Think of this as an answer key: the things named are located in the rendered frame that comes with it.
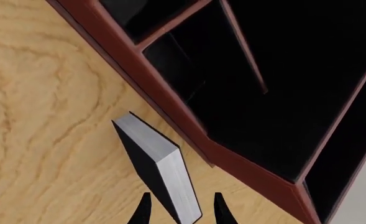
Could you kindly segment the black book with white pages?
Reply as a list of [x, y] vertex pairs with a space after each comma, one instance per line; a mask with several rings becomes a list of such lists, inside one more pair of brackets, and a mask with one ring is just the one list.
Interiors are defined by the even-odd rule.
[[134, 113], [112, 124], [137, 175], [177, 224], [195, 224], [202, 216], [179, 145]]

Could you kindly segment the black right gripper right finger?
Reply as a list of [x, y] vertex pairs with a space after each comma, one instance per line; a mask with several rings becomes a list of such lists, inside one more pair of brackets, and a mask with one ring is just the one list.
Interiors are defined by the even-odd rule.
[[214, 194], [214, 216], [216, 224], [238, 224], [220, 192]]

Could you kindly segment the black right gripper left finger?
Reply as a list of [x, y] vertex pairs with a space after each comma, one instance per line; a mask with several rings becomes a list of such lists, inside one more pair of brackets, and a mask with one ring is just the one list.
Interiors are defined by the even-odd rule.
[[151, 193], [145, 192], [127, 224], [149, 224], [151, 211]]

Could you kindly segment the red-brown desk caddy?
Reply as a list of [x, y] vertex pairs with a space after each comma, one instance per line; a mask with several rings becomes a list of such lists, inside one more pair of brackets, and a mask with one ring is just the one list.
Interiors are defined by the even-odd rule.
[[366, 161], [366, 0], [46, 0], [208, 163], [330, 224]]

